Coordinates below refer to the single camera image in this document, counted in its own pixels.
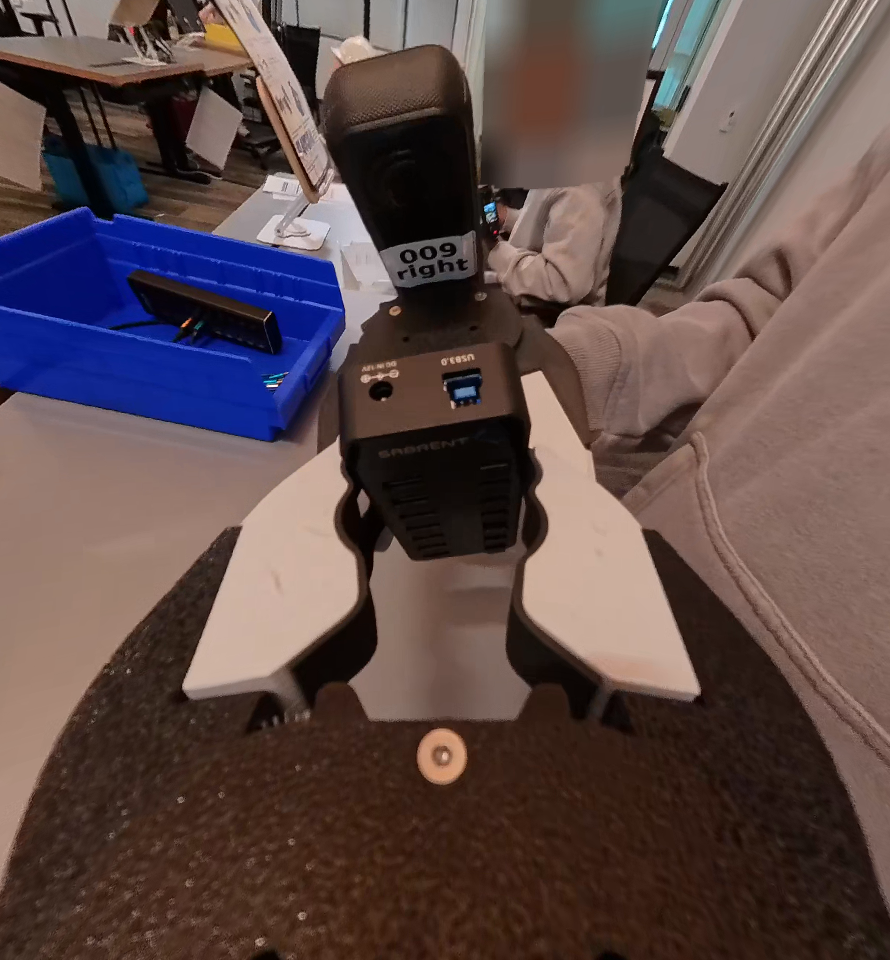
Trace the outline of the blue plastic bin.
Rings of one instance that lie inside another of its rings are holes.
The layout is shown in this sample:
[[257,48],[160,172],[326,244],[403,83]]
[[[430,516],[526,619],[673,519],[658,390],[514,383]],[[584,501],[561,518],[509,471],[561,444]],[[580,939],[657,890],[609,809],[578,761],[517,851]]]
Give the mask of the blue plastic bin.
[[[145,270],[274,311],[270,355],[175,342],[127,276]],[[0,387],[155,421],[272,441],[329,369],[346,328],[326,260],[81,207],[0,237]],[[288,372],[277,390],[262,379]]]

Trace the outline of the black office chair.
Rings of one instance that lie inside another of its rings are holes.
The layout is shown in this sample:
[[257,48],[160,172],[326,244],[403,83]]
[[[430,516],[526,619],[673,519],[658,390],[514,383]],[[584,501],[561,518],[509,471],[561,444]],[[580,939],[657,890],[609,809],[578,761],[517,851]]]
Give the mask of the black office chair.
[[726,182],[706,179],[669,159],[663,142],[660,118],[648,109],[620,180],[606,306],[638,305],[727,191]]

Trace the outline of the person's right forearm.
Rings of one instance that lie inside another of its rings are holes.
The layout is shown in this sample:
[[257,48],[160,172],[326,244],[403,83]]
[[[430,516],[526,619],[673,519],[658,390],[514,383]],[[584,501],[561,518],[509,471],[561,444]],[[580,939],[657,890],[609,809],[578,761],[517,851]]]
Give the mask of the person's right forearm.
[[790,293],[778,274],[747,271],[662,316],[564,311],[550,334],[578,373],[595,459],[641,450],[670,416],[707,401]]

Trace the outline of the black bag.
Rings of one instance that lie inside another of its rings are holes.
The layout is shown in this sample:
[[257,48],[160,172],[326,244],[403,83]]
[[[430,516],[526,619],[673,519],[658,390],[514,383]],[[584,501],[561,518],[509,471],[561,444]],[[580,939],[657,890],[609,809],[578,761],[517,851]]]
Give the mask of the black bag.
[[269,29],[278,43],[308,102],[318,102],[317,77],[321,30],[319,27],[271,24]]

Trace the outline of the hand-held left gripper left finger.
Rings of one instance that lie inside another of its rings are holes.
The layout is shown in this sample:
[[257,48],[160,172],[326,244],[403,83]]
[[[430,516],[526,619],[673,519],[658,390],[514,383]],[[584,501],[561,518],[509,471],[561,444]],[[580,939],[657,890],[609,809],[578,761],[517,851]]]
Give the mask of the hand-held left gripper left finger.
[[327,446],[262,498],[233,553],[182,683],[191,701],[248,693],[313,703],[314,654],[364,608],[362,552],[341,530],[358,507],[339,446]]

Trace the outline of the hanging white paper sheet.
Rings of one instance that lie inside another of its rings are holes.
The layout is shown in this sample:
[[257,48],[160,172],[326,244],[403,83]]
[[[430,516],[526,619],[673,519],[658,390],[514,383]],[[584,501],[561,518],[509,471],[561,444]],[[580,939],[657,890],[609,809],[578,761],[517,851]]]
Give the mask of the hanging white paper sheet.
[[225,169],[244,114],[211,89],[202,86],[186,136],[186,148],[217,171]]
[[41,192],[47,110],[0,81],[0,178]]

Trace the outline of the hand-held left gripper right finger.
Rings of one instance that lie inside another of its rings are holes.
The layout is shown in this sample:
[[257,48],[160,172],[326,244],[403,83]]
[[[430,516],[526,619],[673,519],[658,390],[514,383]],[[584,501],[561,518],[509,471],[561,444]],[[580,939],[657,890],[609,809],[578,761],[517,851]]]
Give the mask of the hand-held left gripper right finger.
[[531,453],[506,654],[530,689],[600,721],[615,694],[693,703],[702,688],[642,527],[551,446]]

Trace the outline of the silver door frame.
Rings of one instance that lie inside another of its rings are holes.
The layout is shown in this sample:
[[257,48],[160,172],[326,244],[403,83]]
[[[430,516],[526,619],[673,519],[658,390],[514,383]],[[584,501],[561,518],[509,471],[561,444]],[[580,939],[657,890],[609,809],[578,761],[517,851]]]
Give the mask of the silver door frame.
[[889,12],[890,1],[830,3],[669,289],[698,289],[735,254]]

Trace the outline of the black usb hub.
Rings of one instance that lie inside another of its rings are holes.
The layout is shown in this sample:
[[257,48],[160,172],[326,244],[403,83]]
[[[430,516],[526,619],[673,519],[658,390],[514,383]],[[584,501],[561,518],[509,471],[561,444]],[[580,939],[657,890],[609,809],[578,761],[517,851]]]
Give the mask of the black usb hub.
[[345,469],[409,558],[516,544],[531,421],[511,346],[358,360],[340,372],[338,398]]
[[139,326],[169,326],[174,341],[214,338],[262,354],[280,354],[283,338],[278,319],[269,308],[219,294],[203,287],[148,270],[133,270],[127,284],[149,320],[130,321],[119,330]]

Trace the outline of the white paper packets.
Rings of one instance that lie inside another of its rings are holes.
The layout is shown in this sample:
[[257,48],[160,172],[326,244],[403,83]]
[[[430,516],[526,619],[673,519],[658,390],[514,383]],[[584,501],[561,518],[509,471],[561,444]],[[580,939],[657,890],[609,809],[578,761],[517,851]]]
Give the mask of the white paper packets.
[[393,297],[395,288],[378,250],[366,242],[341,246],[342,287],[347,291]]

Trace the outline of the wooden top desk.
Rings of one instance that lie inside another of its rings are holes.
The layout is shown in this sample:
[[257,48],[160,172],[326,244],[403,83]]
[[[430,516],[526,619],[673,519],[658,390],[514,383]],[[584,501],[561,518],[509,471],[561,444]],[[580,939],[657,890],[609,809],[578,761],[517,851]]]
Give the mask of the wooden top desk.
[[184,80],[200,82],[251,66],[245,53],[211,46],[174,48],[170,63],[139,62],[124,43],[82,35],[30,34],[0,37],[0,63],[13,67],[19,83],[56,121],[84,189],[86,206],[104,219],[114,214],[111,198],[65,91],[86,85],[96,93],[120,93],[128,104],[155,105],[176,93]]

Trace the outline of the person's grey sweatshirt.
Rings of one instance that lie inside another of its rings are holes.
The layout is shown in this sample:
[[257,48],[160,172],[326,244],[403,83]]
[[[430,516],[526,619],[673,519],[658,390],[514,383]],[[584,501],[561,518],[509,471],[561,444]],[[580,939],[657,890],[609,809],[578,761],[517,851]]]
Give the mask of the person's grey sweatshirt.
[[626,498],[786,672],[890,910],[890,125],[730,278],[667,314],[703,404]]

